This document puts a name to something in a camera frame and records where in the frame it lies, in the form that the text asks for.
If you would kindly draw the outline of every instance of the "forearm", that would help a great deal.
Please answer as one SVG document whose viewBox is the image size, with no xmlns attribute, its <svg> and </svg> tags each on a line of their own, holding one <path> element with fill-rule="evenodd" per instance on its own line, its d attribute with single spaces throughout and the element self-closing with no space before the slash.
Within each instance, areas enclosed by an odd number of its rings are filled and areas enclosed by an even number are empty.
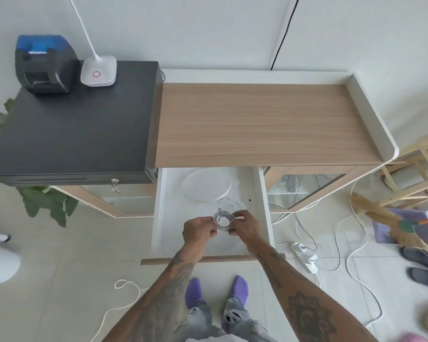
<svg viewBox="0 0 428 342">
<path fill-rule="evenodd" d="M 184 293 L 195 263 L 200 258 L 199 254 L 199 247 L 184 245 L 157 281 L 120 319 L 103 342 L 171 340 Z"/>
<path fill-rule="evenodd" d="M 262 239 L 248 245 L 262 264 L 300 342 L 377 341 L 345 308 L 293 268 Z"/>
</svg>

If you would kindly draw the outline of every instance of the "person's right hand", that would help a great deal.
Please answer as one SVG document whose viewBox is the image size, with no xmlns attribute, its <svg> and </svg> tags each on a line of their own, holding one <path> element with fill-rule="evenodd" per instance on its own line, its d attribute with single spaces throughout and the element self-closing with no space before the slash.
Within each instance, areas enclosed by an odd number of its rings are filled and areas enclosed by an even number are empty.
<svg viewBox="0 0 428 342">
<path fill-rule="evenodd" d="M 240 210 L 233 213 L 236 217 L 234 221 L 230 222 L 233 227 L 228 232 L 230 235 L 239 236 L 241 241 L 249 248 L 251 242 L 262 239 L 260 235 L 260 225 L 255 217 L 247 210 Z"/>
</svg>

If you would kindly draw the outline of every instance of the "receipt printer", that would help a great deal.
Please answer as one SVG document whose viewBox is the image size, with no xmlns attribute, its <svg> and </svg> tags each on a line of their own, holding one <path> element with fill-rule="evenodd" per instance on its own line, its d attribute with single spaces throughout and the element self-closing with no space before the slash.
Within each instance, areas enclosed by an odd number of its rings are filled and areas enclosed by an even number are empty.
<svg viewBox="0 0 428 342">
<path fill-rule="evenodd" d="M 21 35 L 15 52 L 16 76 L 33 94 L 69 93 L 79 61 L 67 40 L 58 35 Z"/>
</svg>

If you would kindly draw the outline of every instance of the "black slipper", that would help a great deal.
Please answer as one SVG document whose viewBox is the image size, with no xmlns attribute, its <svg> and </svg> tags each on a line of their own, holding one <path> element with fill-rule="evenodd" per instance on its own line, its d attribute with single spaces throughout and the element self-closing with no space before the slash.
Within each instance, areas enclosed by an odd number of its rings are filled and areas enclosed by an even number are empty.
<svg viewBox="0 0 428 342">
<path fill-rule="evenodd" d="M 408 268 L 407 271 L 412 280 L 428 287 L 428 270 L 420 268 Z"/>
<path fill-rule="evenodd" d="M 416 248 L 402 247 L 401 248 L 401 254 L 407 260 L 410 260 L 411 262 L 416 262 L 416 263 L 422 264 L 428 268 L 428 253 L 425 253 L 425 252 L 418 250 Z"/>
</svg>

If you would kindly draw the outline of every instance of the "purple sock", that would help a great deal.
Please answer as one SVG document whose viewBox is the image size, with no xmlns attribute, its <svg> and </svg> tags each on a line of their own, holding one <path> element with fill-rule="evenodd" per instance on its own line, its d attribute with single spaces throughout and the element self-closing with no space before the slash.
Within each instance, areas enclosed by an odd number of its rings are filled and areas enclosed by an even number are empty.
<svg viewBox="0 0 428 342">
<path fill-rule="evenodd" d="M 247 297 L 249 296 L 249 288 L 247 287 L 247 282 L 240 275 L 237 275 L 234 279 L 233 286 L 231 286 L 231 296 L 236 296 L 240 298 L 243 305 L 245 305 L 247 301 Z"/>
<path fill-rule="evenodd" d="M 194 308 L 198 301 L 203 301 L 203 293 L 201 292 L 200 279 L 197 277 L 192 278 L 188 282 L 186 290 L 186 305 L 190 310 Z"/>
</svg>

